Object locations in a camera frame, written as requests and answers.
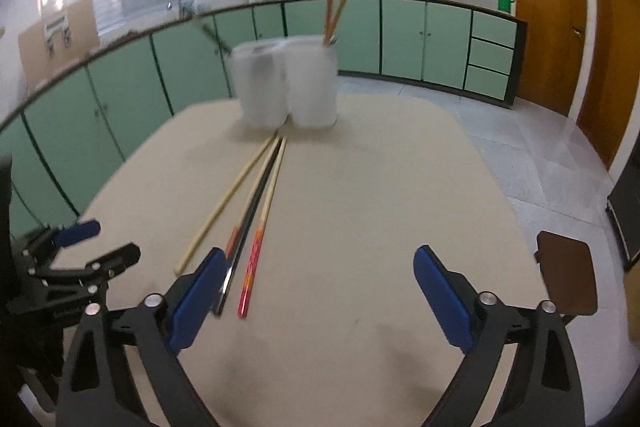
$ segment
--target brown stool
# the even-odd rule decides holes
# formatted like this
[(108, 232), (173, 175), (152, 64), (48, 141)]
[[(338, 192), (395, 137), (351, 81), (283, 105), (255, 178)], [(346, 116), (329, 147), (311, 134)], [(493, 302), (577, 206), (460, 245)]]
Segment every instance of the brown stool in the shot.
[(576, 315), (593, 315), (598, 311), (596, 278), (589, 245), (576, 239), (544, 230), (538, 234), (536, 261), (546, 291), (564, 315), (565, 324)]

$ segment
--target blue gripper pad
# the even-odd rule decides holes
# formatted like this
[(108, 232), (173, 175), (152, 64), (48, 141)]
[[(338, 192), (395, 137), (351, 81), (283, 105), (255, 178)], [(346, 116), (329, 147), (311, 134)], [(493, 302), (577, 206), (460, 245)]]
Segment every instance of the blue gripper pad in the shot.
[(204, 268), (191, 285), (171, 318), (171, 337), (168, 347), (177, 355), (186, 349), (200, 331), (204, 319), (213, 308), (213, 302), (226, 277), (226, 257), (219, 248), (213, 249), (202, 262)]
[(53, 238), (53, 244), (59, 248), (70, 247), (80, 241), (85, 241), (95, 237), (100, 233), (100, 223), (95, 219), (85, 221), (84, 223), (76, 223), (75, 225), (62, 229)]
[(418, 248), (415, 252), (415, 280), (429, 301), (429, 306), (436, 315), (449, 344), (459, 347), (463, 353), (467, 354), (474, 343), (469, 311), (442, 272), (446, 268), (434, 261), (435, 254), (430, 248), (431, 252), (426, 248), (429, 247)]

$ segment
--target metal screw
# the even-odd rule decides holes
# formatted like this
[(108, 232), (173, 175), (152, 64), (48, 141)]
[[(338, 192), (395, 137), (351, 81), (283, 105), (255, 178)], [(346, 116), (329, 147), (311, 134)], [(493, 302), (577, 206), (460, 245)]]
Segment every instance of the metal screw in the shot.
[(100, 304), (98, 304), (97, 302), (92, 302), (84, 309), (84, 313), (86, 313), (87, 315), (97, 315), (99, 311)]
[(542, 301), (541, 308), (546, 313), (556, 313), (556, 305), (551, 301)]
[(480, 294), (480, 302), (487, 306), (493, 306), (498, 301), (498, 298), (491, 292), (482, 292)]
[(162, 302), (162, 296), (158, 293), (152, 293), (151, 295), (146, 296), (145, 306), (147, 308), (155, 308), (159, 306)]

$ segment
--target beige tabletop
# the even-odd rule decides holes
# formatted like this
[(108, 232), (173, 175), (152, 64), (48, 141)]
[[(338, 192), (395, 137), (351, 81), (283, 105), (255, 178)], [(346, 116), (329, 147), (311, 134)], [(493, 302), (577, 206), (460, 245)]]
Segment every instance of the beige tabletop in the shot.
[[(421, 245), (507, 304), (535, 307), (546, 298), (509, 202), (453, 116), (425, 100), (364, 94), (341, 96), (338, 111), (330, 130), (282, 130), (289, 144), (248, 318), (236, 310), (249, 246), (223, 317), (207, 317), (180, 354), (223, 427), (420, 426), (462, 360), (415, 282)], [(103, 188), (85, 214), (102, 233), (58, 265), (83, 265), (132, 241), (142, 257), (111, 282), (110, 309), (164, 293), (267, 135), (242, 123), (235, 101), (188, 108)], [(225, 247), (251, 181), (189, 269)], [(150, 419), (166, 425), (135, 349), (128, 353)], [(506, 381), (513, 349), (505, 353), (478, 425)]]

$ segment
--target white plastic container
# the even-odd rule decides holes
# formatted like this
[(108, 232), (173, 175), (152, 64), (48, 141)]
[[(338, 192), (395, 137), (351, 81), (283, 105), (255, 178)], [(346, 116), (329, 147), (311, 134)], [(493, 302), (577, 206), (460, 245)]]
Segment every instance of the white plastic container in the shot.
[(322, 36), (286, 39), (283, 53), (289, 87), (289, 108), (299, 127), (332, 126), (338, 118), (338, 59)]
[(289, 116), (282, 47), (284, 39), (246, 42), (231, 52), (231, 75), (251, 126), (277, 129)]

